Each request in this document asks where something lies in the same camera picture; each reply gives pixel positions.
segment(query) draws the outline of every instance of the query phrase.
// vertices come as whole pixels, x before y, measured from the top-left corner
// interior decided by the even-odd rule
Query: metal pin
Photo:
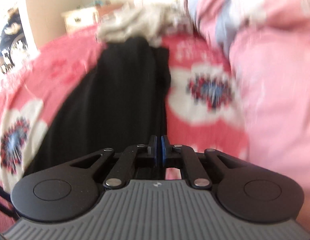
[[[117,187],[122,184],[122,181],[120,179],[111,178],[106,180],[106,185],[110,187]]]
[[[208,179],[196,179],[194,180],[194,184],[197,187],[206,187],[210,184]]]

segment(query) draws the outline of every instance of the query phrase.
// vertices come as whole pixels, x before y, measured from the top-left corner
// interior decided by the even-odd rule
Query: gray ribbed surface
[[[56,225],[20,220],[10,240],[309,240],[294,221],[254,225],[221,209],[209,191],[194,190],[183,180],[132,180],[107,191],[89,213]]]

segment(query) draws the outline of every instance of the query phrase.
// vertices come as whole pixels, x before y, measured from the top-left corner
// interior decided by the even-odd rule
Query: black pants
[[[167,49],[151,48],[143,38],[109,44],[63,103],[25,175],[166,134],[168,57]]]

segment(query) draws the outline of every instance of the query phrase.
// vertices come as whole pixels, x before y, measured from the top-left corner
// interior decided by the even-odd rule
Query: white nightstand
[[[102,16],[119,9],[122,4],[89,7],[62,13],[67,33],[98,23]]]

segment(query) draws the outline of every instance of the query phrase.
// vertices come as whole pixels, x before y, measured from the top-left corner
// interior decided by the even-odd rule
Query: wheelchair wheel
[[[15,66],[18,61],[22,61],[26,57],[27,49],[25,35],[21,33],[13,40],[9,48],[10,63]]]

